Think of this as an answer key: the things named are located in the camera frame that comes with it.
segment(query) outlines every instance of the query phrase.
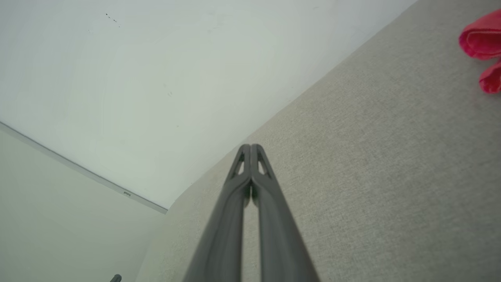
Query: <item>white wall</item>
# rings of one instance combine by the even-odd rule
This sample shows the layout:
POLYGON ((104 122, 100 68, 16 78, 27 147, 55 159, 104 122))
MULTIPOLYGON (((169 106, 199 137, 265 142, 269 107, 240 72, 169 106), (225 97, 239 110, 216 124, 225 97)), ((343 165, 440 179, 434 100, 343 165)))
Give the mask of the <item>white wall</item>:
POLYGON ((169 208, 414 2, 2 1, 0 120, 169 208))
POLYGON ((0 130, 0 281, 135 281, 164 215, 0 130))

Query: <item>gray textured surface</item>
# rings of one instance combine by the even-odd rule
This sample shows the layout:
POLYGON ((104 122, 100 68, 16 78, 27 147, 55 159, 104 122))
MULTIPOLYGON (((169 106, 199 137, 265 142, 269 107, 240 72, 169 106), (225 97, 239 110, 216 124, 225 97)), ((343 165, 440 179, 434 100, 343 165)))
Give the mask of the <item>gray textured surface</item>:
MULTIPOLYGON (((493 0, 421 0, 280 111, 260 143, 323 281, 501 279, 501 97, 457 37, 493 0)), ((182 279, 235 150, 172 206, 138 281, 182 279)), ((244 281, 259 281, 257 209, 244 281)))

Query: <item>pink fabric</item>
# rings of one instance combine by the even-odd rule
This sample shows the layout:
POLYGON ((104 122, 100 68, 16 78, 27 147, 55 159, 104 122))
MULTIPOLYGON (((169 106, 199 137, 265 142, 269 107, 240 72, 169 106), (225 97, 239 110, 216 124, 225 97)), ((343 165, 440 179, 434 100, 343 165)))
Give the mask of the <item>pink fabric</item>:
POLYGON ((501 91, 501 60, 486 69, 478 81, 485 93, 494 94, 501 91))
POLYGON ((459 36, 459 45, 472 58, 501 57, 501 9, 466 26, 459 36))

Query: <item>gray panel edge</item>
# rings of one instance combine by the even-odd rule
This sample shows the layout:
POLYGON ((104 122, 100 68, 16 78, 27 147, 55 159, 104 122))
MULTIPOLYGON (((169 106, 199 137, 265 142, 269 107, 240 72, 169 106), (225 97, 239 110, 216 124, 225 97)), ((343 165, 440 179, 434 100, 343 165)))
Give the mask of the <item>gray panel edge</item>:
POLYGON ((36 149, 40 153, 52 158, 53 160, 60 162, 61 164, 67 166, 68 168, 96 181, 97 183, 100 183, 100 184, 120 193, 124 197, 128 197, 136 202, 139 202, 139 203, 141 203, 149 208, 152 208, 160 213, 163 213, 163 214, 166 214, 168 211, 168 209, 161 207, 153 202, 150 202, 150 201, 144 199, 143 197, 138 196, 138 195, 130 192, 129 190, 127 190, 121 186, 118 186, 117 184, 107 180, 106 178, 103 178, 103 177, 89 171, 88 169, 78 165, 77 163, 72 162, 71 160, 69 160, 69 159, 65 158, 64 156, 56 153, 55 151, 41 145, 40 143, 36 142, 35 140, 29 138, 28 136, 26 136, 24 134, 18 132, 17 130, 13 129, 12 127, 6 125, 5 123, 3 123, 1 121, 0 121, 0 130, 6 132, 7 134, 16 138, 17 140, 36 149))

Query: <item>folded red cloth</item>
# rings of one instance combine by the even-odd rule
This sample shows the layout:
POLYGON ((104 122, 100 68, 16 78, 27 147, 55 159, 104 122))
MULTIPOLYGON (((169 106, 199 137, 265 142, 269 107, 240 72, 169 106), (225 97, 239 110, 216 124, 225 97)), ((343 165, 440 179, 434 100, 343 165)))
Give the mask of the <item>folded red cloth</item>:
POLYGON ((501 57, 501 9, 466 26, 459 36, 459 45, 472 58, 501 57))
POLYGON ((501 59, 480 75, 478 83, 485 93, 501 91, 501 59))

